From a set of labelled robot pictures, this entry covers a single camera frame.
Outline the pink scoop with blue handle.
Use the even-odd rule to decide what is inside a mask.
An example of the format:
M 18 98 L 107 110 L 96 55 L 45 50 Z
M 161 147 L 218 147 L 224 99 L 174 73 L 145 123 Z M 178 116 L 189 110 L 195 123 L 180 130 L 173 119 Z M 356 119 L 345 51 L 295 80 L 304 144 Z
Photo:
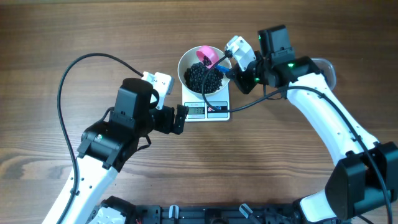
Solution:
M 195 55 L 207 68 L 214 67 L 214 69 L 223 73 L 231 70 L 231 63 L 228 58 L 224 58 L 220 63 L 216 64 L 224 57 L 224 52 L 220 49 L 208 45 L 201 45 L 195 49 Z

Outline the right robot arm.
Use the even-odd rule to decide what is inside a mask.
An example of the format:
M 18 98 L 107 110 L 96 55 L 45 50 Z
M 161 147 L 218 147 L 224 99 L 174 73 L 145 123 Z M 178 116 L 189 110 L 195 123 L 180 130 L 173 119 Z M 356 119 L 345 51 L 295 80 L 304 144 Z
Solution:
M 298 200 L 303 222 L 349 220 L 385 207 L 387 221 L 392 223 L 392 203 L 397 200 L 397 146 L 379 142 L 356 122 L 315 62 L 295 56 L 285 26 L 257 34 L 258 51 L 240 36 L 226 44 L 226 55 L 236 61 L 228 78 L 244 94 L 261 84 L 289 100 L 324 142 L 335 166 L 323 190 Z

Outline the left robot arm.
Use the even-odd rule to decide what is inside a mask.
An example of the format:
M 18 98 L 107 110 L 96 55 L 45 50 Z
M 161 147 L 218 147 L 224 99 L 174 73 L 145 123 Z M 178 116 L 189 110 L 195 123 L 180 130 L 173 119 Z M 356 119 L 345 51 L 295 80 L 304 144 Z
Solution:
M 140 138 L 153 130 L 181 134 L 188 114 L 186 106 L 158 110 L 152 96 L 157 91 L 138 78 L 126 78 L 120 86 L 109 119 L 95 122 L 81 136 L 77 167 L 71 171 L 45 223 L 85 223 L 104 191 L 125 162 L 142 148 Z

